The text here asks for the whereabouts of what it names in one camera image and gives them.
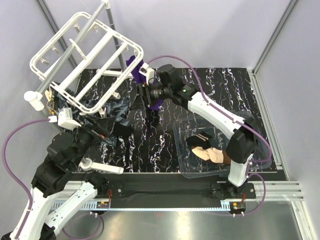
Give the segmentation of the white plastic clip hanger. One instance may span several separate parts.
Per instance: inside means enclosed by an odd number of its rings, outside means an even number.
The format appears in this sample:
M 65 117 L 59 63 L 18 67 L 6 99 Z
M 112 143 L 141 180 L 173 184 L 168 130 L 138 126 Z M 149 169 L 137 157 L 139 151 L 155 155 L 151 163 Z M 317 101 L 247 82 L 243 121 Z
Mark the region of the white plastic clip hanger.
M 104 30 L 105 34 L 102 38 L 93 46 L 92 50 L 89 53 L 84 53 L 83 50 L 79 47 L 79 41 L 77 39 L 70 39 L 69 49 L 76 51 L 81 56 L 79 64 L 74 70 L 61 82 L 54 82 L 55 76 L 58 74 L 64 62 L 59 57 L 46 71 L 42 71 L 37 67 L 37 62 L 45 55 L 45 53 L 54 47 L 55 43 L 69 30 L 77 20 L 85 19 L 90 23 L 90 26 L 87 28 L 82 28 L 81 32 L 87 34 L 91 29 L 99 27 Z M 88 67 L 92 61 L 98 56 L 98 54 L 103 50 L 104 47 L 112 39 L 117 39 L 120 42 L 119 48 L 113 53 L 106 62 L 98 69 L 93 78 L 87 83 L 83 89 L 76 96 L 71 95 L 67 92 L 68 86 L 78 78 L 82 71 Z M 105 71 L 111 66 L 111 64 L 120 56 L 122 52 L 128 50 L 129 48 L 133 49 L 134 60 L 126 67 L 123 71 L 117 71 L 114 76 L 116 77 L 115 82 L 111 87 L 102 95 L 102 97 L 97 101 L 97 103 L 92 107 L 86 107 L 81 103 L 81 99 L 85 94 L 90 90 L 90 88 L 100 79 L 101 76 L 105 74 Z M 41 84 L 36 91 L 29 90 L 24 93 L 24 100 L 29 102 L 29 104 L 36 110 L 41 111 L 45 106 L 42 103 L 42 98 L 44 92 L 52 88 L 62 95 L 67 102 L 69 102 L 74 107 L 78 108 L 82 113 L 86 115 L 91 115 L 98 112 L 107 100 L 115 96 L 118 87 L 124 82 L 124 80 L 131 78 L 131 72 L 135 67 L 138 66 L 138 63 L 143 59 L 144 51 L 140 45 L 113 30 L 111 27 L 107 26 L 100 20 L 94 18 L 87 12 L 80 11 L 75 13 L 61 28 L 60 30 L 31 58 L 29 67 L 32 72 L 34 72 Z

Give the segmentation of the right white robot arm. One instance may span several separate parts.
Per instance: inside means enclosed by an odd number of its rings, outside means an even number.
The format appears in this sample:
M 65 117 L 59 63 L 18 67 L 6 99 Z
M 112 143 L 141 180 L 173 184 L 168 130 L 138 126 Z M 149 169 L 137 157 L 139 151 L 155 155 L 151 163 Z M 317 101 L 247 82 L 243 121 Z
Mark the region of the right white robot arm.
M 200 84 L 184 82 L 177 68 L 171 64 L 154 70 L 143 63 L 131 74 L 137 84 L 137 99 L 144 107 L 155 108 L 161 101 L 170 99 L 177 106 L 207 120 L 228 138 L 224 151 L 230 158 L 227 192 L 235 199 L 243 195 L 258 141 L 270 146 L 258 132 L 255 119 L 243 118 L 217 104 L 204 93 Z

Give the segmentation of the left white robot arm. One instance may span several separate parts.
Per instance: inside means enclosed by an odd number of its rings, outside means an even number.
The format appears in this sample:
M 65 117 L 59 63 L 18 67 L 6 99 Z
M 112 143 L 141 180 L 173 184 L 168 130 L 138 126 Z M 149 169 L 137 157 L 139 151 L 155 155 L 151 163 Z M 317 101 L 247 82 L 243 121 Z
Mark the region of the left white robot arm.
M 57 134 L 47 147 L 47 155 L 34 174 L 31 188 L 12 172 L 7 159 L 6 150 L 11 137 L 19 130 L 36 123 L 54 123 L 59 117 L 50 116 L 40 120 L 32 120 L 16 127 L 6 137 L 2 146 L 2 163 L 8 174 L 23 188 L 28 197 L 27 205 L 15 229 L 1 238 L 3 240 L 55 240 L 65 224 L 82 206 L 94 198 L 112 196 L 112 188 L 103 172 L 121 175 L 122 167 L 91 162 L 84 155 L 94 143 L 105 140 L 118 132 L 119 126 L 112 117 L 107 122 L 102 119 L 87 117 L 82 123 L 67 121 L 69 132 Z M 61 195 L 77 168 L 88 171 L 84 182 L 53 213 L 49 213 L 53 203 Z

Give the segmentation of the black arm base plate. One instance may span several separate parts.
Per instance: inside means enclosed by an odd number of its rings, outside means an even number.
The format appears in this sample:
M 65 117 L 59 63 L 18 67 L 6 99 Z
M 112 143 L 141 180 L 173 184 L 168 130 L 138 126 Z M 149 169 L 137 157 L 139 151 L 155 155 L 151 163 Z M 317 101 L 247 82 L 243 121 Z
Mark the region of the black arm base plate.
M 254 185 L 228 193 L 226 178 L 186 178 L 180 173 L 106 173 L 111 208 L 129 210 L 204 209 L 221 207 L 222 200 L 254 200 Z

